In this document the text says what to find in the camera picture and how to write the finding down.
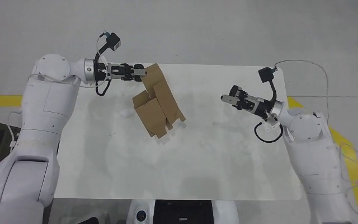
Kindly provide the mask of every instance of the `white table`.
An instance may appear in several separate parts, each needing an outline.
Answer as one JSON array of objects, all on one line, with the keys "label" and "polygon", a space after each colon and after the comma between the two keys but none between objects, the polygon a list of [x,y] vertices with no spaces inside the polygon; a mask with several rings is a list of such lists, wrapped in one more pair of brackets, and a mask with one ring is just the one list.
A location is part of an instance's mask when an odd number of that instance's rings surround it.
[{"label": "white table", "polygon": [[[300,198],[283,141],[260,142],[253,127],[261,119],[220,100],[233,85],[270,99],[270,85],[257,73],[261,67],[159,66],[186,121],[177,120],[161,139],[151,138],[132,103],[142,83],[113,80],[104,97],[80,89],[60,142],[56,198]],[[286,101],[281,70],[274,83],[277,99]]]}]

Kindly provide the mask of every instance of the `floor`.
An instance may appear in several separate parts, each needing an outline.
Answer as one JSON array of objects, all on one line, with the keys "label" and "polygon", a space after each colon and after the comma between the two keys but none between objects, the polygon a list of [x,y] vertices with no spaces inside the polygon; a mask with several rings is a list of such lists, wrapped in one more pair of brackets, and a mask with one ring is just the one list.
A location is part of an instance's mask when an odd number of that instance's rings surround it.
[{"label": "floor", "polygon": [[[115,62],[273,66],[284,59],[313,60],[328,72],[329,124],[358,146],[357,10],[355,0],[4,1],[0,95],[22,94],[34,62],[44,54],[69,61],[93,58],[96,38],[105,29],[122,39],[119,52],[106,54]],[[280,67],[288,96],[327,113],[319,68],[299,62]],[[50,221],[88,215],[98,207],[113,214],[111,220],[123,219],[128,205],[56,200]],[[242,223],[309,222],[304,197],[238,202],[238,207]]]}]

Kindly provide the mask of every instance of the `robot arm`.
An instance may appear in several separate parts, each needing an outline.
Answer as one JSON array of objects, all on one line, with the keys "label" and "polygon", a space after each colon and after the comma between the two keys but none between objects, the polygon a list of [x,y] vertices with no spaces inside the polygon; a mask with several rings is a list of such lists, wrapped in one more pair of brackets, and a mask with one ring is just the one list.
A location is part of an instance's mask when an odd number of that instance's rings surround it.
[{"label": "robot arm", "polygon": [[318,223],[356,223],[341,183],[340,154],[323,114],[287,109],[284,102],[277,101],[272,83],[275,71],[258,71],[262,82],[270,82],[274,92],[270,101],[250,96],[238,86],[221,96],[222,101],[260,116],[271,125],[280,122],[290,162],[307,195],[311,219]]},{"label": "robot arm", "polygon": [[[116,37],[108,34],[100,54],[119,46]],[[13,151],[0,162],[0,223],[42,223],[43,208],[51,203],[59,177],[56,152],[60,136],[81,82],[140,81],[146,74],[141,64],[110,64],[107,71],[97,55],[95,60],[69,63],[48,54],[36,62],[22,98],[20,135]]]}]

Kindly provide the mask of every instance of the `cardboard box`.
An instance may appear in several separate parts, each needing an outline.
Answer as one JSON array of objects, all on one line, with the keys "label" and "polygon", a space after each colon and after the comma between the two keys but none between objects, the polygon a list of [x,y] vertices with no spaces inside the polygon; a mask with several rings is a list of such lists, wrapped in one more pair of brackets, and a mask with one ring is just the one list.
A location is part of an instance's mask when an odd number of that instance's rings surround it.
[{"label": "cardboard box", "polygon": [[167,133],[166,127],[171,130],[177,119],[183,122],[185,117],[159,65],[152,64],[145,70],[147,75],[142,81],[146,90],[133,97],[133,105],[149,135],[161,138]]}]

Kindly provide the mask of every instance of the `yellow floor marking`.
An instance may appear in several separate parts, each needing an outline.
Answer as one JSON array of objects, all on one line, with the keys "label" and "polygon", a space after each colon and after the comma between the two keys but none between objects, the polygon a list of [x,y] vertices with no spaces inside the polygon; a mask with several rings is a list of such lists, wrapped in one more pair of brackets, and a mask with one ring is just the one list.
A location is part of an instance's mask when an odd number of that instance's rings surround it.
[{"label": "yellow floor marking", "polygon": [[[288,103],[290,108],[303,108],[303,105],[301,105],[292,97],[288,97]],[[330,127],[329,130],[331,131],[334,142],[337,145],[342,146],[343,155],[348,157],[348,158],[345,157],[345,164],[347,167],[348,176],[352,183],[356,183],[358,181],[358,163],[354,162],[357,161],[357,155],[353,150],[354,148],[353,144],[350,141],[348,141],[344,136],[339,134],[339,132],[334,130],[332,127]],[[354,188],[353,193],[356,200],[356,204],[358,205],[358,188]]]},{"label": "yellow floor marking", "polygon": [[0,106],[20,106],[22,96],[21,95],[6,95],[0,96]]}]

